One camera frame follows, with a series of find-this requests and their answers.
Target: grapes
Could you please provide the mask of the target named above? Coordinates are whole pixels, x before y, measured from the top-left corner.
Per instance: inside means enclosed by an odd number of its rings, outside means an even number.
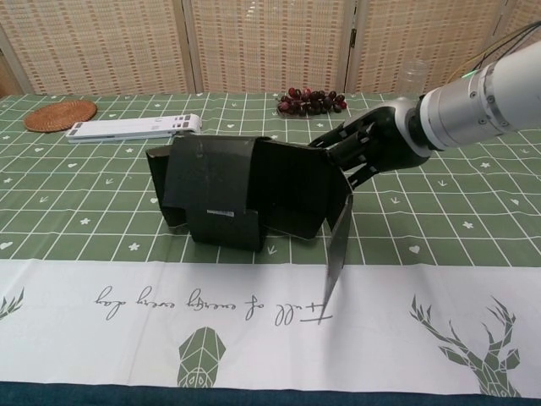
[[[279,112],[286,112],[287,110],[289,110],[289,103],[287,101],[283,101],[278,105]]]
[[[330,97],[326,97],[325,99],[323,99],[323,107],[326,109],[326,110],[329,110],[332,106],[332,100]]]
[[[306,117],[330,112],[341,112],[347,108],[346,97],[335,91],[312,91],[309,88],[290,87],[279,99],[277,110],[285,116]]]

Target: woven panel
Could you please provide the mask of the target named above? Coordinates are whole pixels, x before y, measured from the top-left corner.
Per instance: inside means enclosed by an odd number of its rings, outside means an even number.
[[[349,0],[192,0],[205,91],[336,85]]]
[[[524,25],[539,21],[540,19],[541,3],[539,0],[518,0],[505,33],[518,30]],[[541,28],[537,28],[517,49],[527,47],[537,41],[541,41]]]
[[[187,90],[172,0],[10,0],[0,24],[37,93]]]
[[[425,90],[443,85],[475,55],[494,28],[498,2],[378,0],[370,2],[356,91],[392,92],[408,59],[429,65]]]
[[[7,95],[21,95],[21,90],[6,58],[0,55],[0,97]]]

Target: woven coaster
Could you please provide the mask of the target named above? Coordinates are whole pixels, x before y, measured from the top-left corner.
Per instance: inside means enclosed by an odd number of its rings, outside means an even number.
[[[92,101],[68,100],[42,107],[25,117],[25,127],[37,133],[70,129],[75,123],[88,121],[97,112]]]

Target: silver robot arm segment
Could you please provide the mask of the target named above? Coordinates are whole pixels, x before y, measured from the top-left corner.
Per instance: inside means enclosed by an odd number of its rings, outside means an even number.
[[[433,151],[541,127],[541,41],[432,90],[384,101],[313,140],[355,189],[377,173],[416,167]]]
[[[439,150],[541,126],[541,41],[428,93],[423,131]]]

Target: grid pattern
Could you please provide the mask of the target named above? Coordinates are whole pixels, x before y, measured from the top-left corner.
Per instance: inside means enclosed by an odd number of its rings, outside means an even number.
[[[191,112],[204,134],[272,136],[307,144],[383,100],[348,95],[342,113],[276,115],[276,94],[88,97],[93,118]],[[301,241],[271,234],[260,253],[195,244],[171,232],[157,205],[145,150],[168,140],[70,145],[25,131],[23,117],[59,96],[0,100],[0,258],[219,263],[325,263],[330,230]],[[541,266],[541,130],[435,154],[355,191],[347,264]]]

